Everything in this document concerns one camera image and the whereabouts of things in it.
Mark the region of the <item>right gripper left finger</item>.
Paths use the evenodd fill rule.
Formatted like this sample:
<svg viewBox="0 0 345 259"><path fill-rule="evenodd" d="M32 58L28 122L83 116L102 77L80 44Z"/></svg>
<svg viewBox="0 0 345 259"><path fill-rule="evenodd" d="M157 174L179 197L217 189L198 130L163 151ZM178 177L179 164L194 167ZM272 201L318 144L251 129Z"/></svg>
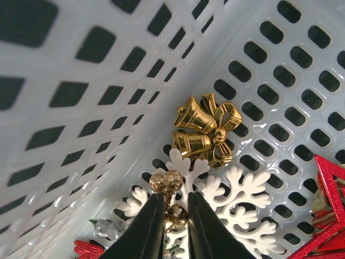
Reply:
<svg viewBox="0 0 345 259"><path fill-rule="evenodd" d="M153 194L101 259L164 258L164 196Z"/></svg>

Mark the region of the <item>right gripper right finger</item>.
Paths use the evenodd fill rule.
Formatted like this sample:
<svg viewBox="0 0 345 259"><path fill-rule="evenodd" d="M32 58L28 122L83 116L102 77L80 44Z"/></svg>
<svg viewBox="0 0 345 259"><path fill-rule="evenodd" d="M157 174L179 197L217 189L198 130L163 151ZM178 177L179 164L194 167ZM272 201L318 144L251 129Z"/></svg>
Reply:
<svg viewBox="0 0 345 259"><path fill-rule="evenodd" d="M246 259L254 256L228 232L203 195L188 195L190 258Z"/></svg>

